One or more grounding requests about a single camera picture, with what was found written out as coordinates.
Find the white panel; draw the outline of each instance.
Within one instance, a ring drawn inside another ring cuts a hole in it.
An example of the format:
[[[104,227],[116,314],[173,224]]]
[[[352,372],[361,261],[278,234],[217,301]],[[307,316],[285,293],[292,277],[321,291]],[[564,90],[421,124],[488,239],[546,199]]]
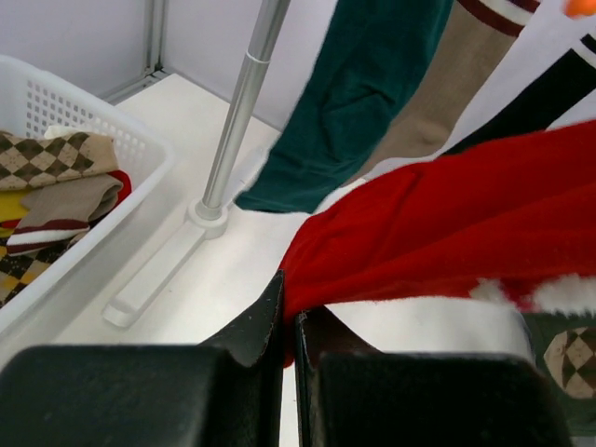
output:
[[[337,0],[293,0],[256,115],[280,129],[310,76]],[[229,100],[261,0],[169,0],[165,65]]]
[[[143,0],[0,0],[0,53],[101,95],[142,74]]]

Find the plastic basket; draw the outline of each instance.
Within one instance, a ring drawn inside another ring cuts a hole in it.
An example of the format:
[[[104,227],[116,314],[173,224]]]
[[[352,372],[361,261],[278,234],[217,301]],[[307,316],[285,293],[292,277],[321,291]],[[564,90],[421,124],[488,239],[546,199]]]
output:
[[[0,309],[0,335],[131,214],[174,164],[169,144],[142,123],[54,74],[0,55],[0,129],[42,138],[50,125],[114,137],[118,163],[130,177],[132,194]]]

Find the white table surface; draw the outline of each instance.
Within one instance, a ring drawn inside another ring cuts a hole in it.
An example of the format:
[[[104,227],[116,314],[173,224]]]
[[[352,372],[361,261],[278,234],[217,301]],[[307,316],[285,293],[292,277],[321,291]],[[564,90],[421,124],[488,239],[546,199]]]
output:
[[[227,232],[199,247],[137,323],[127,330],[106,323],[101,316],[105,304],[182,224],[188,202],[202,194],[228,104],[172,75],[118,107],[169,139],[179,162],[140,208],[3,341],[0,365],[24,347],[42,343],[201,342],[258,298],[307,217],[232,209]],[[277,135],[252,119],[239,160],[251,148],[270,145]],[[494,305],[417,299],[332,309],[385,350],[530,355],[516,316]],[[298,445],[295,405],[293,369],[288,369],[281,420],[284,447]]]

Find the silver pole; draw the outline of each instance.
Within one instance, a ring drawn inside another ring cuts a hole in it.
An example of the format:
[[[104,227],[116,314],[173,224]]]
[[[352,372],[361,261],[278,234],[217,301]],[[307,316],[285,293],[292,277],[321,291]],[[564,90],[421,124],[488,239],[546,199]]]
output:
[[[205,195],[196,206],[196,213],[207,220],[222,215],[222,199],[247,126],[251,120],[271,53],[286,17],[290,0],[263,0],[252,32],[249,49],[244,56],[240,75],[223,125],[222,137],[211,167]]]

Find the black stripe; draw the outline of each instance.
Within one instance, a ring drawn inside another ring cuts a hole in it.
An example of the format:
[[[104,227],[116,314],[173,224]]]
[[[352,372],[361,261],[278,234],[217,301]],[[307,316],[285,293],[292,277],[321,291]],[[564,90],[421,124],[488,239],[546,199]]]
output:
[[[596,68],[569,50],[488,123],[445,152],[547,129],[596,89]]]
[[[594,39],[591,35],[584,35],[581,38],[581,43],[584,44],[592,53],[596,54],[596,39]]]

